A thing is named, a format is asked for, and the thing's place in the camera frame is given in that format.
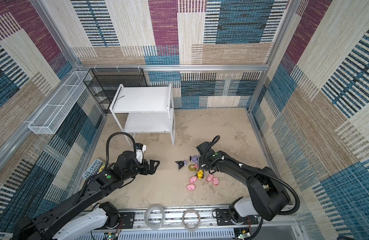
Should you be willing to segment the pink pig toy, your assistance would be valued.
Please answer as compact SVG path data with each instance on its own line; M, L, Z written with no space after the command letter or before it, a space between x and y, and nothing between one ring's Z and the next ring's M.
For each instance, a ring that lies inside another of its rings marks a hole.
M218 186L219 185L219 179L217 177L213 178L213 185Z
M210 182L213 182L213 180L214 180L214 176L213 176L212 174L209 174L209 175L207 176L206 181L207 181L208 183L210 183Z
M187 185L187 190L188 190L188 191L194 191L194 190L195 190L195 188L196 188L196 186L195 186L194 184L189 184L189 185Z
M198 177L197 177L197 176L192 176L192 177L190 177L190 179L189 179L189 183L190 183L190 184L194 184L194 183L197 181L197 179L198 179Z

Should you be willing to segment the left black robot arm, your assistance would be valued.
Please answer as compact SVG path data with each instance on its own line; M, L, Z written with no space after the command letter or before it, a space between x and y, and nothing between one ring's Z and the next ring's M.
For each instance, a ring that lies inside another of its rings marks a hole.
M13 231L13 240L67 240L74 239L86 231L103 227L118 217L111 203L101 204L93 214L77 218L91 204L132 183L137 175L155 174L160 162L138 159L134 138L123 133L132 142L132 151L124 151L115 163L106 156L104 169L88 177L81 190L51 210L34 218L20 219Z

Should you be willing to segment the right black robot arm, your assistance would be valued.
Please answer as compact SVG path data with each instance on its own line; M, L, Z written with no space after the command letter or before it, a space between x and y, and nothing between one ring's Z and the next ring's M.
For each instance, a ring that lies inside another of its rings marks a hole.
M271 168L255 168L235 160L223 151L214 151L213 146L219 139L217 135L211 142L197 146L201 170L221 172L244 184L254 210L264 220L271 221L276 215L292 215L299 210L301 200L297 192L279 179Z

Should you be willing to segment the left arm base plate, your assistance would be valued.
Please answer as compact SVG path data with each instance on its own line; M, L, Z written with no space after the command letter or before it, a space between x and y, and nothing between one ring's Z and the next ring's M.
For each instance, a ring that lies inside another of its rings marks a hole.
M135 212L120 212L107 219L104 229L120 230L132 229L134 224Z

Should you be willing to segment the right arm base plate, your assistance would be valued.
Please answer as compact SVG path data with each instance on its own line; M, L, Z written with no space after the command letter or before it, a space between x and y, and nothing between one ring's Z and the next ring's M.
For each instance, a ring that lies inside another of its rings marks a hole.
M212 211L212 216L217 220L218 226L227 226L227 225L257 225L259 223L259 219L257 216L249 215L246 217L232 217L230 211L228 209L220 209L216 208Z

